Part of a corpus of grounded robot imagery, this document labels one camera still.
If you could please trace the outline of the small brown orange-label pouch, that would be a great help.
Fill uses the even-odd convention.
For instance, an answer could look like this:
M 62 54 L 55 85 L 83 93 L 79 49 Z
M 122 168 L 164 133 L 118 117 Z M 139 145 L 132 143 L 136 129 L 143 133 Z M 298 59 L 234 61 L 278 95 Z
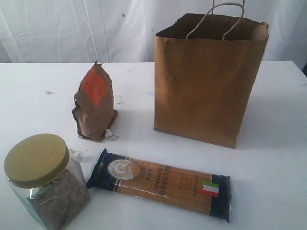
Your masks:
M 95 62 L 82 79 L 74 95 L 72 115 L 76 121 L 77 134 L 91 141 L 102 141 L 118 116 L 114 109 L 112 80 Z

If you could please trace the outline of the white backdrop curtain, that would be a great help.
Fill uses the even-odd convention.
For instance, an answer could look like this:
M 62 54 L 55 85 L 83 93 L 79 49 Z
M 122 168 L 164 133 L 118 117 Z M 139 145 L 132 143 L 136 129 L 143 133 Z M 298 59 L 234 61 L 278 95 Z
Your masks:
M 152 62 L 154 36 L 210 0 L 3 0 L 0 60 L 6 62 Z M 247 0 L 245 17 L 266 22 L 265 60 L 307 62 L 307 3 Z

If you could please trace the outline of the large brown paper bag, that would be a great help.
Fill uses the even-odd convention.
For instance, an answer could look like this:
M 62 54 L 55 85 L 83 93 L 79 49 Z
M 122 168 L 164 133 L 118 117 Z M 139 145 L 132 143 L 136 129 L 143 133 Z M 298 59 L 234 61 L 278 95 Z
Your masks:
M 235 148 L 269 26 L 187 13 L 155 35 L 154 129 Z

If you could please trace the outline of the spaghetti packet, dark blue ends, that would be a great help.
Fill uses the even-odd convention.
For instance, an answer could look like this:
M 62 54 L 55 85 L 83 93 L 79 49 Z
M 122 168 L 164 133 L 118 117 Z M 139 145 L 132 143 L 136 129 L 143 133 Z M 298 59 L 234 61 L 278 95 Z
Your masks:
M 86 183 L 229 221 L 230 176 L 187 170 L 110 153 L 104 149 Z

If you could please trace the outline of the square jar with gold lid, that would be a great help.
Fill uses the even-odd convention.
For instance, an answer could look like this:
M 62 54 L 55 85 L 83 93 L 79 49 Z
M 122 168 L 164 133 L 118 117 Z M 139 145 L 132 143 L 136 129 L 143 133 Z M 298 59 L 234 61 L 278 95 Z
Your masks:
M 67 227 L 89 201 L 81 165 L 57 135 L 17 143 L 5 157 L 4 172 L 23 206 L 47 230 Z

